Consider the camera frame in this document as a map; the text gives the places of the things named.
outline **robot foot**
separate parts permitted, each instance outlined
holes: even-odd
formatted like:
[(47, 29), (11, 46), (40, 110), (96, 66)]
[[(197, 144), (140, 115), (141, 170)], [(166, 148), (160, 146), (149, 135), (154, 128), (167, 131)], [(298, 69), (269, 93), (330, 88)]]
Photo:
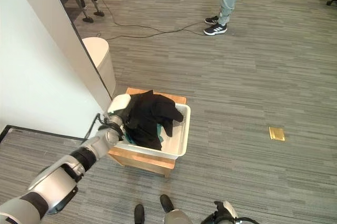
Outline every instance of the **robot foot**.
[(165, 211), (165, 213), (171, 212), (172, 210), (174, 210), (174, 206), (172, 204), (172, 201), (170, 200), (170, 198), (163, 194), (160, 196), (160, 203), (162, 204), (162, 207)]
[(82, 20), (86, 23), (93, 23), (94, 22), (94, 20), (91, 17), (86, 17), (86, 18), (83, 18)]
[(135, 224), (144, 224), (144, 207), (139, 204), (135, 207)]
[(94, 15), (97, 15), (97, 16), (104, 16), (104, 12), (103, 11), (97, 11), (94, 13)]

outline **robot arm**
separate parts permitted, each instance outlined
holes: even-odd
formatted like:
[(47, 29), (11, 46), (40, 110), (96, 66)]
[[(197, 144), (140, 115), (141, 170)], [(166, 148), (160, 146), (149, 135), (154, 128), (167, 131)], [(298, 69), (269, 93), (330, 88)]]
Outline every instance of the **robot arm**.
[(117, 96), (105, 116), (105, 127), (32, 181), (28, 192), (0, 205), (1, 224), (38, 224), (46, 214), (60, 212), (76, 195), (77, 183), (94, 163), (105, 156), (121, 137), (120, 113), (130, 95)]

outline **white cylindrical trash can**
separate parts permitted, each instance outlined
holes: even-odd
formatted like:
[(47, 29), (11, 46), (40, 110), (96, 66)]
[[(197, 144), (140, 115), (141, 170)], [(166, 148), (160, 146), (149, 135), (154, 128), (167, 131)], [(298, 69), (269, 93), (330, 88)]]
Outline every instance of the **white cylindrical trash can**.
[(100, 37), (88, 37), (82, 39), (82, 41), (112, 96), (116, 87), (116, 80), (108, 42)]

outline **wooden stool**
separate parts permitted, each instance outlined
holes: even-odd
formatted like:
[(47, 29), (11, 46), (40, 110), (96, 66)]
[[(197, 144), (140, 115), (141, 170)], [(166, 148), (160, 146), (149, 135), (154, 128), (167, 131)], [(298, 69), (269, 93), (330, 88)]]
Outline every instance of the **wooden stool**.
[[(146, 91), (130, 87), (126, 91), (127, 94), (141, 94), (144, 92)], [(154, 94), (161, 94), (167, 98), (170, 98), (176, 103), (186, 104), (186, 97), (156, 92), (154, 92)], [(121, 166), (131, 166), (154, 173), (163, 174), (165, 178), (170, 177), (171, 170), (173, 170), (175, 166), (174, 159), (151, 156), (118, 147), (112, 147), (108, 152), (108, 155)]]

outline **teal clothing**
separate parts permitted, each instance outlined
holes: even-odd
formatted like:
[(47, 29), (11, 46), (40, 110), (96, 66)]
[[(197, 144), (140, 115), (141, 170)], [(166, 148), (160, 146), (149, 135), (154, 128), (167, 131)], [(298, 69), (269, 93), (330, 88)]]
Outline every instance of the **teal clothing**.
[[(161, 137), (161, 132), (162, 132), (162, 125), (160, 125), (160, 124), (157, 124), (157, 134), (158, 134), (158, 138), (159, 138), (159, 141), (160, 142), (163, 142), (163, 137)], [(127, 133), (125, 133), (125, 138), (126, 138), (126, 140), (130, 143), (130, 144), (135, 144), (135, 145), (137, 145), (135, 142), (134, 142), (134, 140), (127, 134)]]

